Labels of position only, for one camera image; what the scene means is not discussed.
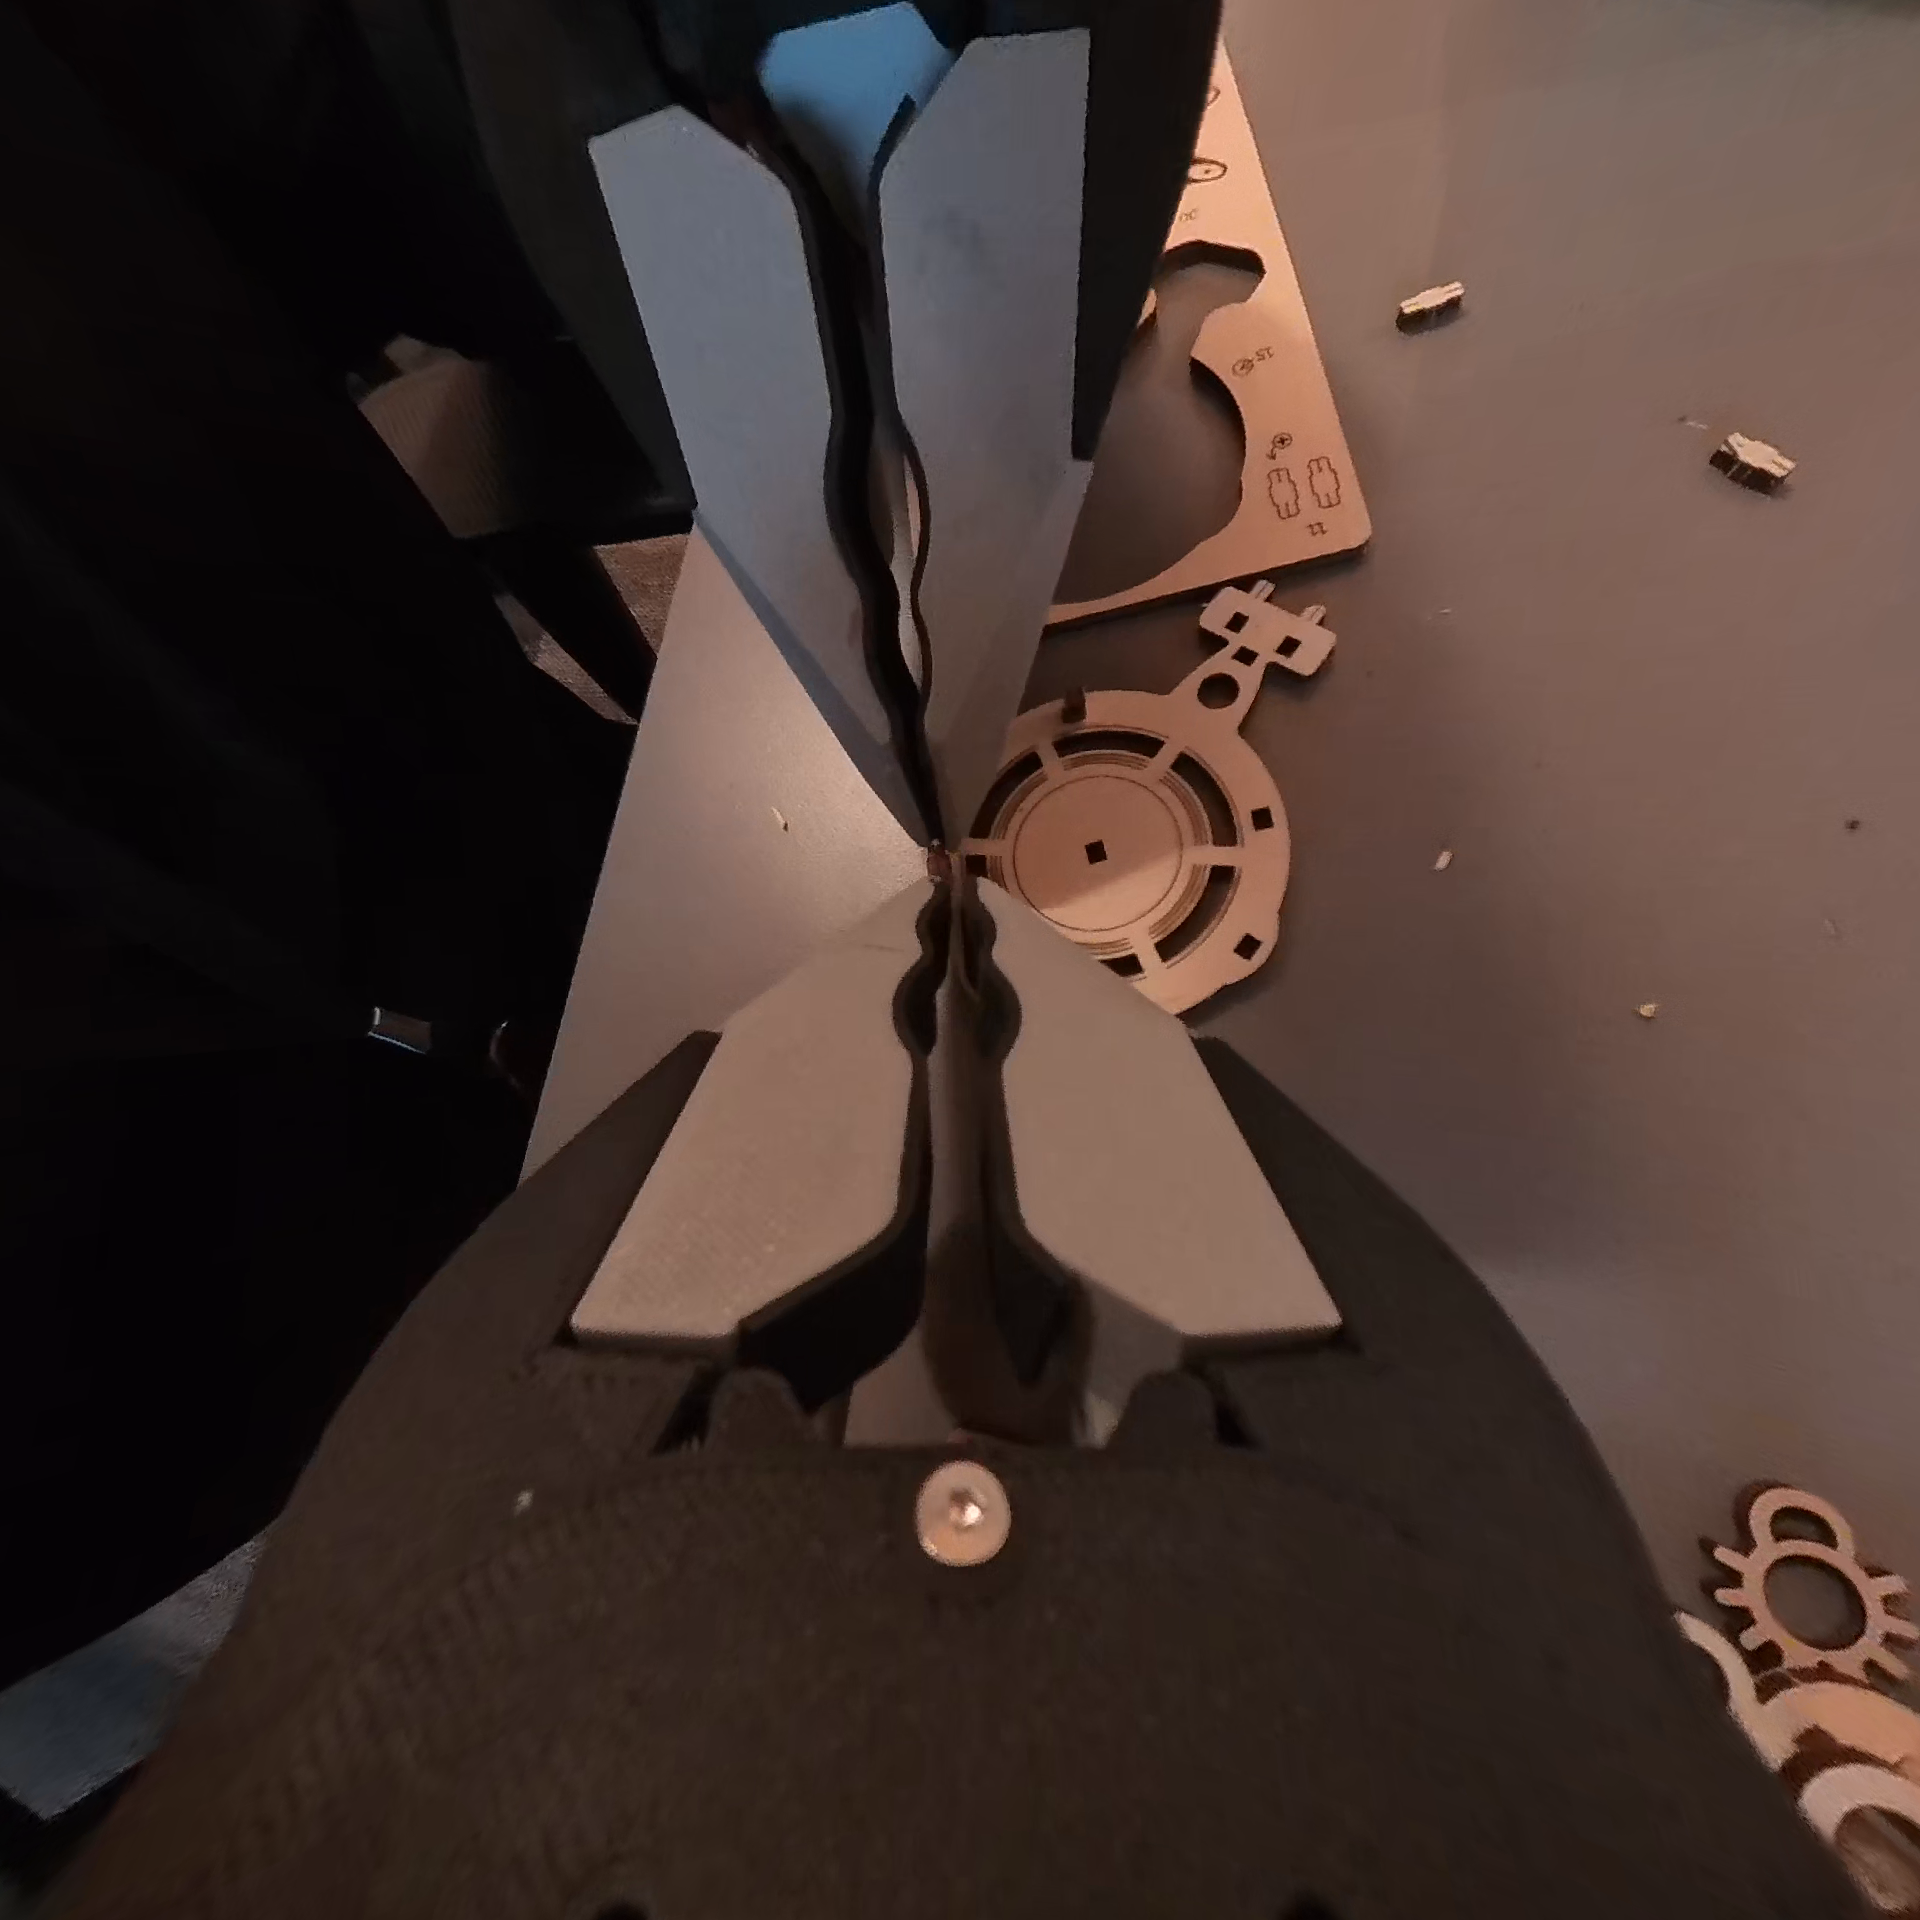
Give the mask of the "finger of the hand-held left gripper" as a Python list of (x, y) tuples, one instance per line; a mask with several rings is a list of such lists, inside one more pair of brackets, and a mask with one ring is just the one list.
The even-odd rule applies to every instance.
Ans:
[(696, 521), (875, 797), (933, 842), (899, 594), (866, 502), (873, 403), (803, 182), (683, 105), (589, 141)]
[(873, 173), (945, 841), (1001, 768), (1091, 463), (1073, 453), (1091, 31), (973, 38)]

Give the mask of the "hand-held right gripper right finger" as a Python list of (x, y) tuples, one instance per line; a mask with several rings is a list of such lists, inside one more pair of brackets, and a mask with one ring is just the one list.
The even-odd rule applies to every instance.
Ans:
[(1330, 1342), (1333, 1293), (1181, 1019), (996, 882), (956, 905), (982, 1305), (1040, 1431), (1107, 1443), (1152, 1376)]

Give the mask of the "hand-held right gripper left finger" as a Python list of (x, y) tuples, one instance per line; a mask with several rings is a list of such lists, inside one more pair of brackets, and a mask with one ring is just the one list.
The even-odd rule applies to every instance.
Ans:
[(921, 1313), (948, 893), (915, 880), (716, 1038), (571, 1311), (589, 1347), (779, 1376), (816, 1410)]

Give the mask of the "wooden gear model assembly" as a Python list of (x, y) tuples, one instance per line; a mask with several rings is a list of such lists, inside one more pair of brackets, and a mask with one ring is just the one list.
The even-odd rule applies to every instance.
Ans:
[(1917, 1627), (1909, 1579), (1835, 1501), (1786, 1480), (1701, 1541), (1701, 1603), (1674, 1619), (1718, 1699), (1870, 1914), (1917, 1914)]

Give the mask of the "laser-cut wooden sheet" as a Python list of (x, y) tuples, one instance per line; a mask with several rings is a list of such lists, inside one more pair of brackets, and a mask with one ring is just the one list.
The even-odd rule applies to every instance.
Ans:
[(1162, 264), (1184, 266), (1203, 256), (1224, 256), (1254, 277), (1249, 296), (1209, 313), (1190, 345), (1190, 366), (1221, 383), (1238, 415), (1237, 507), (1221, 530), (1146, 583), (1054, 603), (1051, 629), (1348, 555), (1371, 539), (1225, 35), (1216, 35), (1208, 105)]

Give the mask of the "round wooden disc part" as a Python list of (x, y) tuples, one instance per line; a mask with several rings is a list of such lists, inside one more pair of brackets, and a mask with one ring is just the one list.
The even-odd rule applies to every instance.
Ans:
[(1312, 678), (1338, 645), (1323, 606), (1276, 585), (1203, 606), (1208, 657), (1173, 689), (1075, 687), (1026, 709), (964, 842), (995, 880), (1171, 1015), (1273, 958), (1290, 815), (1246, 738), (1270, 673)]

